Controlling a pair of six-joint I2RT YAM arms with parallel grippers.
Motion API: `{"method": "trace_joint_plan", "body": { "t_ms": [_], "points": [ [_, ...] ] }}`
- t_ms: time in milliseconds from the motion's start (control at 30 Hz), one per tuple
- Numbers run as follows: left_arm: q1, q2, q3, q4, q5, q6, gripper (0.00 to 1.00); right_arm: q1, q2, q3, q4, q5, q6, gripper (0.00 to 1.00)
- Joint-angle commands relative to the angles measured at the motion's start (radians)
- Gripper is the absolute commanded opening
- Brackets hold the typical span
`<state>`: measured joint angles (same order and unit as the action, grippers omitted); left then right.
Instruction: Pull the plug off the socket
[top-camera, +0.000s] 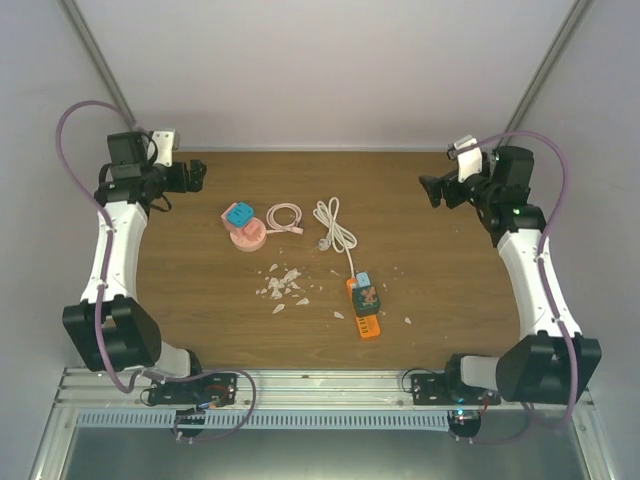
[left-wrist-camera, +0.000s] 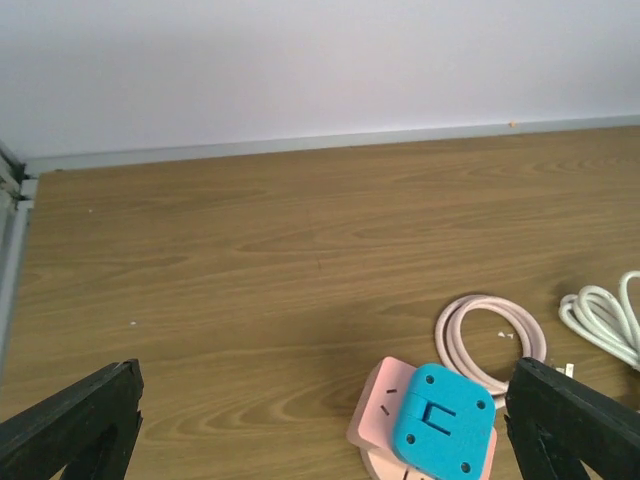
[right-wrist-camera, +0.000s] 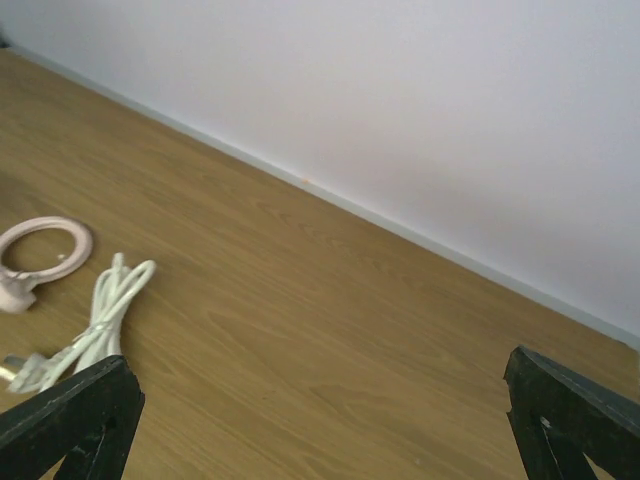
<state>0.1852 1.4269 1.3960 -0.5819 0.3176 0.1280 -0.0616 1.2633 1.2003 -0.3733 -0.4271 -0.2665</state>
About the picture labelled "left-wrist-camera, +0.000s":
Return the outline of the pink cube socket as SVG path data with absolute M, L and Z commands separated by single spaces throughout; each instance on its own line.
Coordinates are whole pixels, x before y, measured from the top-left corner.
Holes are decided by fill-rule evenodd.
M 384 357 L 374 367 L 347 429 L 351 444 L 392 454 L 393 428 L 415 371 L 414 366 L 392 356 Z

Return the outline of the blue square plug adapter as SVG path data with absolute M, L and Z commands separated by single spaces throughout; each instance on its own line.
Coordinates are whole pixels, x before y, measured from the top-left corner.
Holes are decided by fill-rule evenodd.
M 392 451 L 433 479 L 479 479 L 495 416 L 494 400 L 483 386 L 440 364 L 425 364 L 410 378 L 392 430 Z

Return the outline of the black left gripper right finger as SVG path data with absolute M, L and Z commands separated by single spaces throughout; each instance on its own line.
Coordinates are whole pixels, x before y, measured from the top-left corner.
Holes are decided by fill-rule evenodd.
M 516 363 L 505 422 L 524 479 L 639 477 L 639 413 L 534 358 Z

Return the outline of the pink round socket base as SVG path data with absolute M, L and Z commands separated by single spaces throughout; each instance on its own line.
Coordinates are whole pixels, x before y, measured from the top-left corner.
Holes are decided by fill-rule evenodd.
M 487 450 L 486 461 L 483 473 L 480 476 L 482 480 L 489 480 L 492 470 L 492 463 L 497 444 L 497 431 L 495 428 L 491 432 L 491 440 Z M 360 448 L 360 454 L 367 473 L 371 479 L 376 480 L 431 480 L 424 472 L 416 470 L 400 461 L 393 455 L 389 456 L 382 449 L 364 449 Z

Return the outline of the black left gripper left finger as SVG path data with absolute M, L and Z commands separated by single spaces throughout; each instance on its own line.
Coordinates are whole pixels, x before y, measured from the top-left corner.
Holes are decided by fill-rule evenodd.
M 109 364 L 1 423 L 3 479 L 123 479 L 142 424 L 137 359 Z

